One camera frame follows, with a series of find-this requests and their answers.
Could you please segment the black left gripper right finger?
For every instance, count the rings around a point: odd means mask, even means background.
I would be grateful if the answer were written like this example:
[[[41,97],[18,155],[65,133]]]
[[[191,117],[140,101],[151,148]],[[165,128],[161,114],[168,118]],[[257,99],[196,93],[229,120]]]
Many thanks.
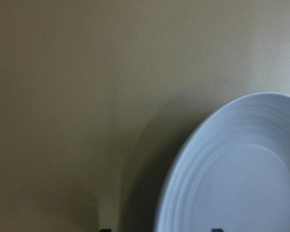
[[[222,228],[212,228],[211,232],[223,232]]]

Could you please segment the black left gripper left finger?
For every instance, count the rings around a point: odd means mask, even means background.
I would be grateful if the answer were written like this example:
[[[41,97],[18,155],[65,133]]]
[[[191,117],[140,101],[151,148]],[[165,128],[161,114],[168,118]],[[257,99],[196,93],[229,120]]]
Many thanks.
[[[111,229],[110,229],[110,228],[107,228],[107,229],[101,229],[99,232],[111,232]]]

